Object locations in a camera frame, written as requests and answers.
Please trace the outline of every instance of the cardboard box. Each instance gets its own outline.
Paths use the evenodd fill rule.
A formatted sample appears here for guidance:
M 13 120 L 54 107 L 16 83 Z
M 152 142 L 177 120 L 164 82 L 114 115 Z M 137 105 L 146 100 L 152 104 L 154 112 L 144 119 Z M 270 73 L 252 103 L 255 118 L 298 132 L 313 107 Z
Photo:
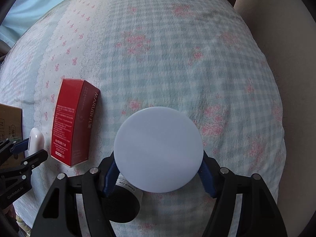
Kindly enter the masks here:
M 51 156 L 69 167 L 88 160 L 91 125 L 100 90 L 85 80 L 64 79 L 53 121 Z
M 22 140 L 22 109 L 0 104 L 0 141 L 9 138 L 10 141 Z M 0 169 L 19 166 L 24 159 L 24 152 L 18 157 L 8 158 Z

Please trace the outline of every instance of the white round disc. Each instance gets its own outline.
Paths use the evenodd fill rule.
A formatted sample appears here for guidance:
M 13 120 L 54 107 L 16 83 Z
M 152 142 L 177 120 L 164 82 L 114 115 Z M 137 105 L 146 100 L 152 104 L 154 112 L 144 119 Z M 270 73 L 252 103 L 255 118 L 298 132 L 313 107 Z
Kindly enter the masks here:
M 199 170 L 203 143 L 195 124 L 171 108 L 140 110 L 119 128 L 114 158 L 121 174 L 149 192 L 174 191 Z

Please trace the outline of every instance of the bed sheet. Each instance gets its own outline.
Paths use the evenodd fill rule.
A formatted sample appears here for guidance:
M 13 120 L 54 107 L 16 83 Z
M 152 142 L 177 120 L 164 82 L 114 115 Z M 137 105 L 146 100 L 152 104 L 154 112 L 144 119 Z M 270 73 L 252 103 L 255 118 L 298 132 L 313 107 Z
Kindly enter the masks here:
M 45 136 L 64 78 L 101 90 L 89 161 L 68 168 L 53 158 L 32 175 L 14 205 L 32 226 L 51 183 L 98 165 L 134 112 L 166 106 L 196 124 L 206 153 L 236 174 L 262 175 L 277 199 L 285 163 L 282 104 L 272 72 L 251 33 L 226 0 L 67 0 L 34 24 L 0 69 L 0 102 L 23 109 L 23 133 Z M 83 236 L 89 236 L 82 201 Z M 202 236 L 214 199 L 198 176 L 170 193 L 144 192 L 139 215 L 112 223 L 117 236 Z M 230 236 L 236 234 L 237 197 Z

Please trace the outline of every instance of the white label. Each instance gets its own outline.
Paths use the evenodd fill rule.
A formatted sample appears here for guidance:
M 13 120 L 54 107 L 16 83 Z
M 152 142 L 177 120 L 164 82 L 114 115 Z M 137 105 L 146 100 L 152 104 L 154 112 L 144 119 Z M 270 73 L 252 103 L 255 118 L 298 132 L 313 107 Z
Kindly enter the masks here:
M 55 153 L 56 153 L 59 157 L 62 157 L 62 155 L 61 155 L 59 152 L 55 151 Z
M 139 205 L 142 204 L 142 198 L 143 198 L 143 192 L 142 190 L 136 188 L 134 185 L 132 185 L 129 181 L 123 177 L 123 175 L 120 173 L 118 176 L 118 179 L 116 181 L 116 185 L 121 186 L 127 190 L 129 190 L 134 196 L 138 199 Z

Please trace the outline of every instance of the black cylinder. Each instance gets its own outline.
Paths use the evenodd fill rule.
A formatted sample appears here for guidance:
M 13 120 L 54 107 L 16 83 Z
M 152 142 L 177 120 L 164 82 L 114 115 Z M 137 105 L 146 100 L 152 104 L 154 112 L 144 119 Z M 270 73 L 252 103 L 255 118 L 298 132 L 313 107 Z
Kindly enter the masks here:
M 143 192 L 120 174 L 114 191 L 101 199 L 103 211 L 110 221 L 128 223 L 138 215 L 142 196 Z

